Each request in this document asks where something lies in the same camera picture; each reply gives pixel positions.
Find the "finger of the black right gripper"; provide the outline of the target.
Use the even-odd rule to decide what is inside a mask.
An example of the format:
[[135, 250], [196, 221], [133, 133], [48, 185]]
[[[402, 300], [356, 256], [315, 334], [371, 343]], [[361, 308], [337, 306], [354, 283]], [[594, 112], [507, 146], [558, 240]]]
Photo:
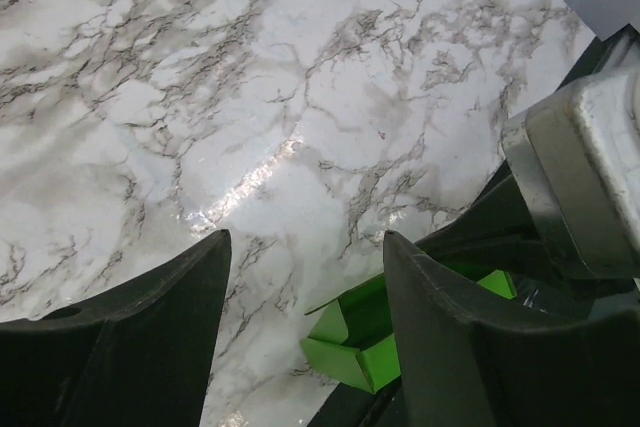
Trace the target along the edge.
[[464, 277], [495, 270], [525, 277], [559, 275], [509, 171], [496, 172], [463, 214], [417, 247]]

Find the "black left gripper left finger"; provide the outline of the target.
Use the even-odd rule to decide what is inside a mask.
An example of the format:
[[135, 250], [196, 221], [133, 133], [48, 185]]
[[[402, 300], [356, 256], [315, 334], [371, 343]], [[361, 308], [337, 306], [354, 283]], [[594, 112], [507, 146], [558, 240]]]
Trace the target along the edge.
[[2, 425], [198, 425], [231, 256], [216, 231], [99, 295], [2, 323]]

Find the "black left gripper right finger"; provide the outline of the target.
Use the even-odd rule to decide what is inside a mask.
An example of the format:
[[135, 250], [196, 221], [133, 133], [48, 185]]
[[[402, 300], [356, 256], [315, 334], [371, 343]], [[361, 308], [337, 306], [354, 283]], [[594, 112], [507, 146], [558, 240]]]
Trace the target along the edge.
[[507, 300], [384, 238], [384, 274], [413, 426], [635, 426], [639, 312], [585, 321]]

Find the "green paper box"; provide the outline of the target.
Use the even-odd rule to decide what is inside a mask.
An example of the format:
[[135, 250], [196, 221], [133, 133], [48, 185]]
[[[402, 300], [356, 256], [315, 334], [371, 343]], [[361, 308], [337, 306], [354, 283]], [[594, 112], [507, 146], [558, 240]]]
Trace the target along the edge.
[[300, 345], [311, 368], [376, 393], [401, 374], [385, 275], [380, 273], [321, 305]]

